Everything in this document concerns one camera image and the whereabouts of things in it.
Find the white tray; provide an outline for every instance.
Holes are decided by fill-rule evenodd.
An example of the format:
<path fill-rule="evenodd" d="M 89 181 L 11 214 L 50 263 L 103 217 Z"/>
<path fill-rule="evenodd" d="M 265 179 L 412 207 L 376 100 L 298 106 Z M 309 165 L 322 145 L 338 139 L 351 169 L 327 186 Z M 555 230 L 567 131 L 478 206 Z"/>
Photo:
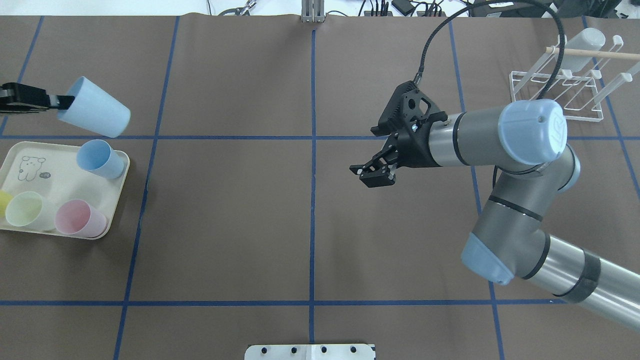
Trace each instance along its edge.
<path fill-rule="evenodd" d="M 65 235 L 55 229 L 36 231 L 11 226 L 5 218 L 0 219 L 0 229 L 91 240 L 99 239 L 109 231 L 129 172 L 129 156 L 116 151 L 125 163 L 125 170 L 119 178 L 109 180 L 79 168 L 76 163 L 78 149 L 80 147 L 70 145 L 19 142 L 9 150 L 0 168 L 0 188 L 13 196 L 34 191 L 49 199 L 55 206 L 61 206 L 68 200 L 83 199 L 107 217 L 109 223 L 104 233 L 96 238 L 83 238 Z M 20 172 L 23 157 L 36 158 L 36 165 L 26 166 Z"/>

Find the white wire rack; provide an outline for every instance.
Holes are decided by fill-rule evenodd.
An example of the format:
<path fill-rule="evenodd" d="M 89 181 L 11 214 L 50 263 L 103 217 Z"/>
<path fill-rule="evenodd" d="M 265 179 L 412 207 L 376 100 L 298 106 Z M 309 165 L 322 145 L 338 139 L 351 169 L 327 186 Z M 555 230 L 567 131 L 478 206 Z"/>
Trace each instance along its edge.
<path fill-rule="evenodd" d="M 585 51 L 565 49 L 565 55 L 593 57 L 595 62 L 591 68 L 573 74 L 570 70 L 561 69 L 556 80 L 551 84 L 548 94 L 554 96 L 563 108 L 569 120 L 599 122 L 603 119 L 601 102 L 606 96 L 625 83 L 633 80 L 633 75 L 640 71 L 640 55 L 620 53 L 624 45 L 622 37 L 614 35 L 613 45 L 607 51 Z M 557 60 L 558 45 L 548 47 L 538 61 L 527 71 L 512 71 L 509 75 L 511 101 L 533 100 L 542 91 L 550 78 L 545 73 L 552 61 Z M 598 81 L 602 79 L 601 70 L 610 60 L 633 60 L 635 65 L 626 72 L 621 72 L 608 84 L 598 89 Z"/>

